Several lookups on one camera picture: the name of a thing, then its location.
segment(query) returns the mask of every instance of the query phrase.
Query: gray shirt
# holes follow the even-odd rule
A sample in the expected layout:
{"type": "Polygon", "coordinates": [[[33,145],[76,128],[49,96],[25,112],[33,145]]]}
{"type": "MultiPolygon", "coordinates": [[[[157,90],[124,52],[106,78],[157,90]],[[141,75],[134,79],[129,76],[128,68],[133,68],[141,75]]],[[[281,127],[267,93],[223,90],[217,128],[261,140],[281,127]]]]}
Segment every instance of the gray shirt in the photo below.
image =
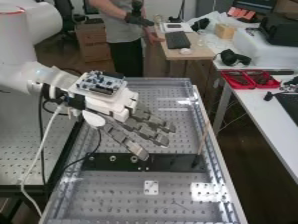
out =
{"type": "MultiPolygon", "coordinates": [[[[126,12],[132,12],[132,0],[110,0],[110,2],[126,12]]],[[[132,42],[141,38],[141,26],[128,24],[124,20],[106,15],[104,12],[101,12],[101,18],[105,22],[108,43],[132,42]]]]}

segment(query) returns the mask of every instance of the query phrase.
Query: person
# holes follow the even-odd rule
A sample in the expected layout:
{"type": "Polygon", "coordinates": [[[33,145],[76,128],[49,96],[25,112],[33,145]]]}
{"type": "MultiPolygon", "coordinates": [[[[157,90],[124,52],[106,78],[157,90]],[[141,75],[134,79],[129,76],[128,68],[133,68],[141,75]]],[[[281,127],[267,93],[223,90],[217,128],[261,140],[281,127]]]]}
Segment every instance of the person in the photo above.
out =
{"type": "Polygon", "coordinates": [[[136,0],[89,0],[89,3],[101,12],[116,72],[126,77],[142,77],[142,31],[150,44],[164,39],[149,30],[154,23],[145,19],[142,3],[133,1],[136,0]],[[141,13],[134,12],[133,3],[140,3],[141,13]]]}

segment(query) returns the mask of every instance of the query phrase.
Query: keyboard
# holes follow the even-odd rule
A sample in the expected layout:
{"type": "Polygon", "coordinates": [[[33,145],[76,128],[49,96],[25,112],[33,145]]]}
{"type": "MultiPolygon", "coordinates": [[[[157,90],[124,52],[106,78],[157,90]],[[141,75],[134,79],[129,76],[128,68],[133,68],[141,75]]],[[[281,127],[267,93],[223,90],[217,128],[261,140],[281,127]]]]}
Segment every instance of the keyboard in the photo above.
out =
{"type": "Polygon", "coordinates": [[[190,41],[183,31],[165,34],[169,49],[190,48],[190,41]]]}
{"type": "Polygon", "coordinates": [[[287,114],[290,115],[293,121],[298,126],[298,94],[283,94],[279,93],[275,95],[283,109],[286,110],[287,114]]]}

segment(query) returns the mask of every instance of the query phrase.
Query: computer monitor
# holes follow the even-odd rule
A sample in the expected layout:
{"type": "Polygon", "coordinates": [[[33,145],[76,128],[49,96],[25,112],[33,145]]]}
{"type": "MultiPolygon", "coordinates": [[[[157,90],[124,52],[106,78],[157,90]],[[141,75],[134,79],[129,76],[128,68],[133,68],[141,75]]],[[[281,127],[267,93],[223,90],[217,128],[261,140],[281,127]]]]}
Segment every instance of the computer monitor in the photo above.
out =
{"type": "Polygon", "coordinates": [[[86,15],[100,14],[98,9],[89,4],[89,0],[84,0],[84,10],[86,15]]]}
{"type": "Polygon", "coordinates": [[[254,12],[267,14],[273,11],[277,0],[234,0],[233,6],[254,12]]]}

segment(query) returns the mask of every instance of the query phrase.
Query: mounting hole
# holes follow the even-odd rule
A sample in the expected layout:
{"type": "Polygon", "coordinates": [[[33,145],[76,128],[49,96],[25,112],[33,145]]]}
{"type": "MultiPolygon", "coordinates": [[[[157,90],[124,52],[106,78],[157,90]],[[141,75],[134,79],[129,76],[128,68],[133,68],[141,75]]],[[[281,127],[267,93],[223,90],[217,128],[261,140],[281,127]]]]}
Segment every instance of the mounting hole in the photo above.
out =
{"type": "Polygon", "coordinates": [[[110,161],[110,162],[114,162],[116,159],[117,159],[116,156],[110,156],[110,157],[109,157],[109,161],[110,161]]]}
{"type": "Polygon", "coordinates": [[[132,163],[137,163],[137,161],[138,161],[137,156],[132,156],[132,157],[130,157],[130,161],[132,161],[132,163]]]}

